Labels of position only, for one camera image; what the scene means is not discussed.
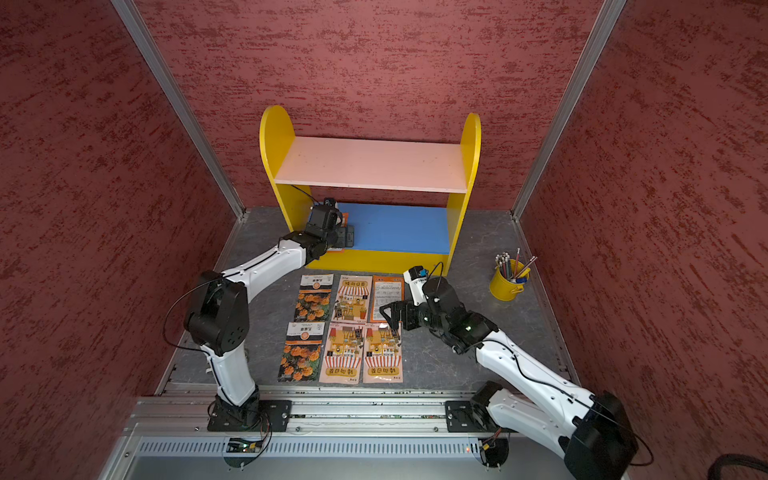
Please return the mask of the orange bordered seed bag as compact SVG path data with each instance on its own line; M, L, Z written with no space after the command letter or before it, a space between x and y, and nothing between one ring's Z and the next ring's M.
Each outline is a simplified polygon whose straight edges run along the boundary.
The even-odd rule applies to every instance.
M380 313L380 308L390 303L405 299L405 283L401 276L373 277L373 303L371 307L371 323L386 322Z

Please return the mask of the marigold seed bag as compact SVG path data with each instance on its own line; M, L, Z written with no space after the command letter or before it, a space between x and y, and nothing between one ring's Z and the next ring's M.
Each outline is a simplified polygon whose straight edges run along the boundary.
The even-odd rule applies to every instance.
M324 322L290 322L278 371L279 382L318 381L324 346Z
M324 322L330 318L334 275L303 275L295 304L294 322Z

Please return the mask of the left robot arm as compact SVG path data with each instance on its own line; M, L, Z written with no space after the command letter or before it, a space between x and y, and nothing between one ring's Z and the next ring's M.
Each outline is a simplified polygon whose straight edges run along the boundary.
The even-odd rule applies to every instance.
M205 355L217 385L209 407L212 432L251 432L268 428L269 414L259 405L260 392L247 364L244 342L250 328L249 304L283 276L320 259L346 235L337 202L327 198L311 207L302 230L223 272L205 271L189 298L184 329Z

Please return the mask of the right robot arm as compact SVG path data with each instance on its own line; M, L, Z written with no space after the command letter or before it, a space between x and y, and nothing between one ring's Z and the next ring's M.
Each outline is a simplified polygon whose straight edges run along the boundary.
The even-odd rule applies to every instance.
M512 385L489 382L475 394L473 415L484 429L525 435L558 455L576 479L620 479L634 466L644 442L618 397L595 394L546 367L493 321L466 309L444 277L414 268L404 278L410 299L379 309L393 331L424 327Z

